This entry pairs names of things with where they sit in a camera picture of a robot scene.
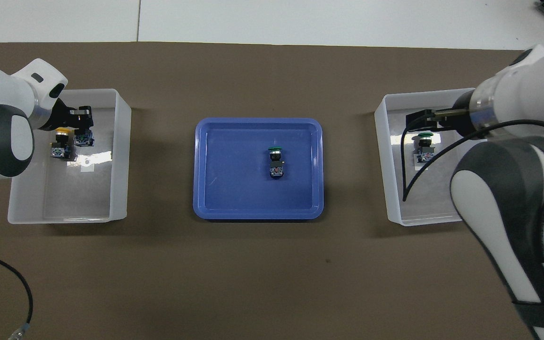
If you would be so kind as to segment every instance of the brown table surface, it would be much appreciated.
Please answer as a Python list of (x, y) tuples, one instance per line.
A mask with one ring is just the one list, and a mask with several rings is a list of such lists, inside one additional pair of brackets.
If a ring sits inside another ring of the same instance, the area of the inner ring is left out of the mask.
[[(387, 93), (475, 87), (517, 51), (0, 43), (0, 69), (43, 58), (68, 88), (132, 107), (127, 218), (11, 225), (0, 258), (34, 295), (29, 339), (530, 339), (464, 224), (387, 220), (372, 112)], [(314, 118), (324, 212), (209, 222), (192, 210), (194, 130), (207, 117)], [(26, 317), (0, 268), (0, 339)]]

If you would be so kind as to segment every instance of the cable connector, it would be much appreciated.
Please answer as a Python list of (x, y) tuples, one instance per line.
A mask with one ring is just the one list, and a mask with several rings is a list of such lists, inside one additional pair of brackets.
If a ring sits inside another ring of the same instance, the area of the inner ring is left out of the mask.
[(28, 327), (30, 327), (29, 324), (25, 323), (19, 329), (15, 330), (14, 333), (9, 336), (8, 340), (22, 340), (22, 337), (24, 336), (24, 333), (26, 333)]

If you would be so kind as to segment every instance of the white plastic bin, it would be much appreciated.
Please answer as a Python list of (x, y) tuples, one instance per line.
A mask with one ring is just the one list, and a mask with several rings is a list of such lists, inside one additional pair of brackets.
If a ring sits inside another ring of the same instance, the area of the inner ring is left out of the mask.
[(67, 106), (90, 105), (94, 146), (75, 161), (50, 157), (55, 131), (35, 130), (28, 168), (11, 181), (12, 224), (107, 222), (127, 216), (131, 108), (116, 90), (65, 90)]
[[(473, 88), (458, 90), (399, 93), (386, 95), (375, 111), (375, 125), (379, 156), (382, 165), (383, 189), (385, 191), (387, 218), (402, 226), (416, 226), (440, 222), (460, 221), (451, 202), (450, 179), (463, 155), (480, 141), (468, 141), (434, 162), (417, 180), (402, 202), (402, 170), (400, 164), (400, 137), (405, 127), (407, 114), (423, 109), (452, 107), (455, 101)], [(455, 131), (443, 131), (435, 136), (435, 152), (456, 142), (461, 136)], [(404, 139), (407, 184), (416, 173), (414, 150), (410, 133)]]

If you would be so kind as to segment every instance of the white floor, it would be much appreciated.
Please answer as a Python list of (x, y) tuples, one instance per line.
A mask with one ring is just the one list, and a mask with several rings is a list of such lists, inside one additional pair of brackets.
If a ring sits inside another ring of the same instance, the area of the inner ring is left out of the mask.
[(0, 0), (0, 42), (182, 41), (522, 50), (535, 0)]

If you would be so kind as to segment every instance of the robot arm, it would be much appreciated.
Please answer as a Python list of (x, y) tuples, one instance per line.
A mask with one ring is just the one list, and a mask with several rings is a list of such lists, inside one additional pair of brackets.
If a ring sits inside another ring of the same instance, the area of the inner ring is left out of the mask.
[(58, 98), (68, 80), (36, 59), (13, 75), (0, 71), (0, 179), (21, 174), (33, 156), (33, 129), (76, 127), (83, 145), (93, 145), (91, 108), (69, 108)]
[[(419, 131), (455, 129), (465, 136), (514, 120), (544, 122), (544, 48), (525, 51), (453, 108), (431, 111), (415, 112), (407, 123), (418, 124)], [(459, 162), (451, 198), (523, 322), (544, 340), (544, 127), (514, 125), (477, 137), (488, 142)]]

